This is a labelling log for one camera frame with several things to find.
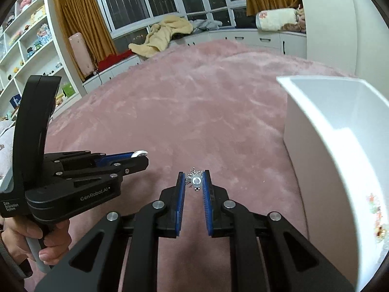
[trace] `pink plush bedspread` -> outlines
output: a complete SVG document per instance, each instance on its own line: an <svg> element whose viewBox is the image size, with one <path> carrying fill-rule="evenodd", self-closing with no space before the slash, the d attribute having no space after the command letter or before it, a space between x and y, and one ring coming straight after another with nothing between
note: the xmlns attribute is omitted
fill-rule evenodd
<svg viewBox="0 0 389 292"><path fill-rule="evenodd" d="M124 178L122 194L71 219L77 242L107 212L137 212L176 184L179 171L209 169L213 184L252 212L281 212L307 234L283 144L280 75L342 75L319 63L227 40L168 49L87 95L50 125L46 152L147 150L150 165ZM160 239L158 291L230 291L227 238L207 236L202 192L186 191L178 239ZM29 291L42 277L26 280Z"/></svg>

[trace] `finger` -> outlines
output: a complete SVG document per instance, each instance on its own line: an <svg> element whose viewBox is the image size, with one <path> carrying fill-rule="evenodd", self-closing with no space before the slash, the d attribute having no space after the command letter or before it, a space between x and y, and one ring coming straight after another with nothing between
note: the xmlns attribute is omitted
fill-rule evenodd
<svg viewBox="0 0 389 292"><path fill-rule="evenodd" d="M69 245L59 245L54 247L47 247L39 252L39 259L42 261L50 261L58 258L65 251L69 250Z"/></svg>
<svg viewBox="0 0 389 292"><path fill-rule="evenodd" d="M54 247L59 245L71 244L71 236L66 228L54 229L50 234L46 235L44 244L47 247Z"/></svg>
<svg viewBox="0 0 389 292"><path fill-rule="evenodd" d="M25 237L39 239L43 236L43 232L39 226L25 216L5 218L5 225Z"/></svg>
<svg viewBox="0 0 389 292"><path fill-rule="evenodd" d="M49 260L49 261L44 261L43 263L45 265L56 265L58 262L60 262L60 260L65 256L65 254L67 254L69 252L69 249L67 249L64 253L62 253L60 256L58 256L57 258L53 259L53 260Z"/></svg>
<svg viewBox="0 0 389 292"><path fill-rule="evenodd" d="M63 229L63 228L66 228L67 230L69 229L69 225L70 225L70 220L66 220L66 221L62 221L60 223L58 223L57 225L55 225L58 229Z"/></svg>

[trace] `triangular cutout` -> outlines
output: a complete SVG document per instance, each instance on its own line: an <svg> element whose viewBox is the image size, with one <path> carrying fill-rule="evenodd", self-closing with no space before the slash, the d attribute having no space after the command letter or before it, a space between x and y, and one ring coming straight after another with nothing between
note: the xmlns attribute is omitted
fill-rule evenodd
<svg viewBox="0 0 389 292"><path fill-rule="evenodd" d="M298 272L304 272L318 264L316 259L290 233L285 232L283 236Z"/></svg>
<svg viewBox="0 0 389 292"><path fill-rule="evenodd" d="M91 272L103 238L103 232L97 233L88 245L70 262L70 266L84 272Z"/></svg>

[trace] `sleeve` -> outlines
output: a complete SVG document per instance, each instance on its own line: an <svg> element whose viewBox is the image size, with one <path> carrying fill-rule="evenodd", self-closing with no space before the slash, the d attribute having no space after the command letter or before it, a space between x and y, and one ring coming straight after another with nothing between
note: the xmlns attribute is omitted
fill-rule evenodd
<svg viewBox="0 0 389 292"><path fill-rule="evenodd" d="M5 247L3 240L1 239L2 232L3 231L0 230L0 258L2 258L4 260L4 262L7 264L8 268L11 270L12 274L19 281L23 281L23 279L26 279L26 278L32 276L32 270L31 270L30 263L26 259L20 265L16 264L16 262L12 259L11 255L9 254L7 248Z"/></svg>

